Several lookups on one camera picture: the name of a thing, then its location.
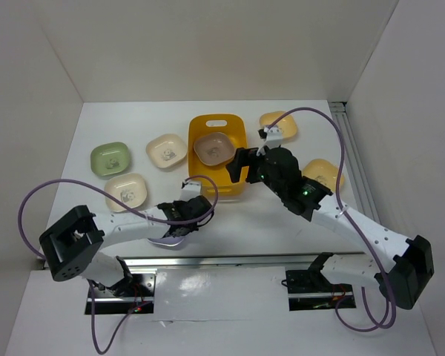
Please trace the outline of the brown panda plate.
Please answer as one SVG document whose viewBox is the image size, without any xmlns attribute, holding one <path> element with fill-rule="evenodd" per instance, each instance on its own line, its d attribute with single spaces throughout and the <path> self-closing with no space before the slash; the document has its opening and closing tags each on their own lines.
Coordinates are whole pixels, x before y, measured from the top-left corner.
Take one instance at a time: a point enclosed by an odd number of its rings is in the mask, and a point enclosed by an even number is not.
<svg viewBox="0 0 445 356">
<path fill-rule="evenodd" d="M 232 159 L 236 148 L 226 134 L 213 132 L 198 138 L 194 151 L 202 164 L 215 166 Z"/>
</svg>

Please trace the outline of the yellow panda plate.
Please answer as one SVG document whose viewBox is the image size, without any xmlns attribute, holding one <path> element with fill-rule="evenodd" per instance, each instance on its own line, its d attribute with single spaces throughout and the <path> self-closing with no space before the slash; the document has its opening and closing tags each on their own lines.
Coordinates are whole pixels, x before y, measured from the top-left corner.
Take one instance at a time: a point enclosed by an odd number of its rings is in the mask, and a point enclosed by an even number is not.
<svg viewBox="0 0 445 356">
<path fill-rule="evenodd" d="M 284 111 L 274 111 L 269 113 L 264 113 L 259 118 L 259 124 L 261 128 L 270 125 L 276 119 L 284 114 Z M 286 142 L 293 141 L 296 139 L 298 134 L 298 127 L 292 115 L 285 116 L 278 123 L 277 127 L 281 130 L 283 139 Z"/>
<path fill-rule="evenodd" d="M 338 171 L 338 166 L 331 164 L 325 159 L 313 159 L 302 169 L 302 175 L 316 180 L 332 192 L 335 192 Z"/>
</svg>

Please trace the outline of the cream panda plate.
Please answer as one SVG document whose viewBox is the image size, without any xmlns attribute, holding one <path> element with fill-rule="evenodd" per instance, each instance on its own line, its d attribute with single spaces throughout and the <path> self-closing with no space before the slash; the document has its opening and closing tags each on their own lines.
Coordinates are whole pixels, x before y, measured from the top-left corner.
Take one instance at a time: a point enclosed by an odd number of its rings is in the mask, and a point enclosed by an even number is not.
<svg viewBox="0 0 445 356">
<path fill-rule="evenodd" d="M 145 151 L 157 168 L 167 170 L 186 158 L 188 147 L 175 133 L 165 133 L 151 140 Z"/>
<path fill-rule="evenodd" d="M 111 178 L 105 183 L 104 191 L 130 208 L 140 207 L 148 196 L 145 180 L 137 173 Z"/>
</svg>

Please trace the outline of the green panda plate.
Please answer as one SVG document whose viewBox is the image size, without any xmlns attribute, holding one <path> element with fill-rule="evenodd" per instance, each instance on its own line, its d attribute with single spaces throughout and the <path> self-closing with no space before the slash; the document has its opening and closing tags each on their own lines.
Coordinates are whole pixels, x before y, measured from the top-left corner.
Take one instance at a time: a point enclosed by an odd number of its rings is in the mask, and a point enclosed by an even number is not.
<svg viewBox="0 0 445 356">
<path fill-rule="evenodd" d="M 123 142 L 106 143 L 90 153 L 90 169 L 98 177 L 120 174 L 130 166 L 131 152 Z"/>
</svg>

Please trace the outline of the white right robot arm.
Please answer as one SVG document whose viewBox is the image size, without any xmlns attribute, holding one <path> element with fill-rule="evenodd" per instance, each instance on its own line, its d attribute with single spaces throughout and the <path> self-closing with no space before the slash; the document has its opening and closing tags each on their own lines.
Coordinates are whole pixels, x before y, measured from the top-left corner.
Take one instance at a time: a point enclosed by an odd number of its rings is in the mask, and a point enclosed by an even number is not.
<svg viewBox="0 0 445 356">
<path fill-rule="evenodd" d="M 363 250 L 350 257 L 319 254 L 309 267 L 312 288 L 324 291 L 332 284 L 377 288 L 384 297 L 393 296 L 398 308 L 413 308 L 434 274 L 428 240 L 398 234 L 337 201 L 329 188 L 302 175 L 297 159 L 286 148 L 269 149 L 265 154 L 239 148 L 226 165 L 232 182 L 240 181 L 244 167 L 248 168 L 246 182 L 263 183 L 291 213 Z"/>
</svg>

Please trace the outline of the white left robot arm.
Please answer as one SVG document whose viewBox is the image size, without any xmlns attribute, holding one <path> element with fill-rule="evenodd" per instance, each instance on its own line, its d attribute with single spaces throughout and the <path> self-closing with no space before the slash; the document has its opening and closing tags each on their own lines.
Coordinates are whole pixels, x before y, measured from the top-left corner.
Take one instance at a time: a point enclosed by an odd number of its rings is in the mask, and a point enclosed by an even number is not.
<svg viewBox="0 0 445 356">
<path fill-rule="evenodd" d="M 86 205 L 78 205 L 49 227 L 39 243 L 54 281 L 82 277 L 121 297 L 129 295 L 141 279 L 131 274 L 122 257 L 103 250 L 137 240 L 175 247 L 203 226 L 200 219 L 214 215 L 210 208 L 202 195 L 160 203 L 140 217 L 132 213 L 95 215 Z"/>
</svg>

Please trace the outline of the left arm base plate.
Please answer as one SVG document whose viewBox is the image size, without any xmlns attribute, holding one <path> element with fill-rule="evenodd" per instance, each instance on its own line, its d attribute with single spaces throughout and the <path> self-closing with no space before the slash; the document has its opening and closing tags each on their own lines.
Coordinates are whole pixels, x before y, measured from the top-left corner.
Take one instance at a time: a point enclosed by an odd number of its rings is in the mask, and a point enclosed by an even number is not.
<svg viewBox="0 0 445 356">
<path fill-rule="evenodd" d="M 153 314 L 155 286 L 156 272 L 150 270 L 133 274 L 133 283 L 117 293 L 93 282 L 94 314 Z"/>
</svg>

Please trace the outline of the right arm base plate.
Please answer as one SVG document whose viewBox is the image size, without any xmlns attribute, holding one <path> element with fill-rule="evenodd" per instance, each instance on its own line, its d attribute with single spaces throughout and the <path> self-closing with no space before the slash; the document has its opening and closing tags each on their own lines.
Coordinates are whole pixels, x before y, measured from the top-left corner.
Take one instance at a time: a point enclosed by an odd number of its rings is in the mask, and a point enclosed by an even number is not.
<svg viewBox="0 0 445 356">
<path fill-rule="evenodd" d="M 338 302 L 340 309 L 356 308 L 351 285 L 331 284 L 315 271 L 287 270 L 280 283 L 288 292 L 291 312 L 334 309 Z"/>
</svg>

